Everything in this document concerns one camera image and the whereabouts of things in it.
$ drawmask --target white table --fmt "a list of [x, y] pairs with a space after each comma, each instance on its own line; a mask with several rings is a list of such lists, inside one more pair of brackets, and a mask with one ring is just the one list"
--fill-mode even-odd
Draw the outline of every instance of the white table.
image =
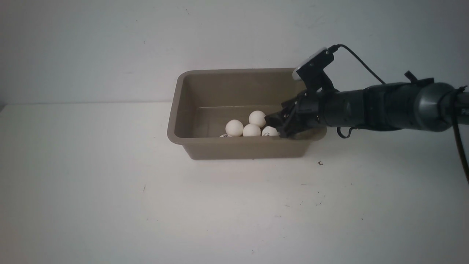
[[193, 161], [166, 137], [169, 109], [6, 106], [0, 263], [467, 263], [451, 130], [330, 130], [304, 158]]

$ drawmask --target ping pong ball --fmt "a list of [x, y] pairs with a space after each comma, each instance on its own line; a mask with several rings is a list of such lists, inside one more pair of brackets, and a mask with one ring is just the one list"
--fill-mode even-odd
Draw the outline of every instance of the ping pong ball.
[[278, 131], [271, 127], [271, 126], [266, 126], [263, 130], [262, 130], [262, 136], [265, 137], [265, 136], [278, 136], [279, 133]]
[[228, 136], [239, 137], [242, 135], [243, 125], [239, 120], [231, 120], [225, 126], [225, 132]]
[[265, 125], [265, 114], [262, 111], [254, 111], [249, 115], [249, 124], [255, 124], [258, 127]]
[[243, 137], [258, 137], [261, 135], [261, 129], [256, 124], [248, 124], [242, 131]]

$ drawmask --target black cable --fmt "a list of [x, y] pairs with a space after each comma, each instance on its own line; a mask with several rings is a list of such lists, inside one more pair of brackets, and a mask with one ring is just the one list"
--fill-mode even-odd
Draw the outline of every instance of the black cable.
[[380, 77], [378, 77], [378, 75], [376, 75], [376, 73], [374, 73], [363, 61], [362, 59], [360, 59], [360, 57], [358, 57], [357, 54], [355, 54], [355, 52], [353, 52], [349, 47], [347, 47], [346, 45], [344, 44], [337, 44], [337, 45], [333, 45], [332, 47], [329, 48], [329, 50], [334, 53], [336, 52], [339, 47], [342, 47], [346, 50], [348, 50], [348, 52], [350, 52], [362, 65], [363, 67], [365, 67], [365, 69], [367, 69], [380, 83], [382, 84], [386, 84]]
[[347, 136], [344, 136], [344, 134], [342, 134], [342, 131], [340, 131], [340, 127], [337, 128], [337, 134], [339, 135], [339, 137], [343, 138], [343, 139], [348, 139], [350, 137], [350, 135], [352, 134], [352, 131], [354, 129], [356, 129], [356, 127], [351, 127], [348, 129], [348, 135]]
[[[331, 51], [332, 53], [336, 52], [339, 47], [342, 47], [346, 50], [348, 50], [348, 52], [350, 52], [362, 65], [363, 67], [365, 67], [365, 69], [367, 69], [380, 83], [382, 84], [386, 84], [380, 77], [378, 77], [378, 75], [376, 75], [376, 73], [374, 71], [372, 71], [368, 65], [366, 65], [365, 62], [362, 61], [362, 59], [360, 59], [360, 57], [358, 57], [357, 54], [355, 54], [355, 52], [353, 52], [349, 47], [347, 47], [346, 45], [344, 44], [337, 44], [337, 45], [333, 45], [329, 48], [329, 51]], [[337, 134], [339, 135], [339, 137], [343, 138], [343, 139], [348, 139], [350, 137], [350, 135], [352, 134], [352, 131], [356, 129], [356, 127], [351, 127], [349, 128], [348, 130], [348, 135], [347, 136], [344, 136], [344, 134], [342, 134], [342, 132], [340, 131], [340, 127], [337, 128]]]
[[456, 118], [456, 96], [458, 93], [464, 92], [465, 87], [460, 87], [455, 90], [450, 97], [450, 111], [451, 111], [451, 123], [453, 123], [454, 139], [456, 140], [456, 147], [458, 148], [459, 158], [461, 159], [462, 168], [466, 174], [466, 179], [469, 184], [469, 165], [466, 158], [466, 153], [464, 152], [464, 146], [462, 145], [461, 133], [459, 132], [458, 119]]

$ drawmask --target brown plastic bin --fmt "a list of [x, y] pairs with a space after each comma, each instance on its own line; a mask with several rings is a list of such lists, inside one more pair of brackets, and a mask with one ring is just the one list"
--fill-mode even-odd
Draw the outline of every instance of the brown plastic bin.
[[168, 138], [195, 160], [301, 157], [326, 128], [299, 139], [220, 138], [232, 119], [248, 124], [249, 114], [281, 110], [283, 101], [304, 90], [293, 69], [196, 70], [179, 76], [169, 116]]

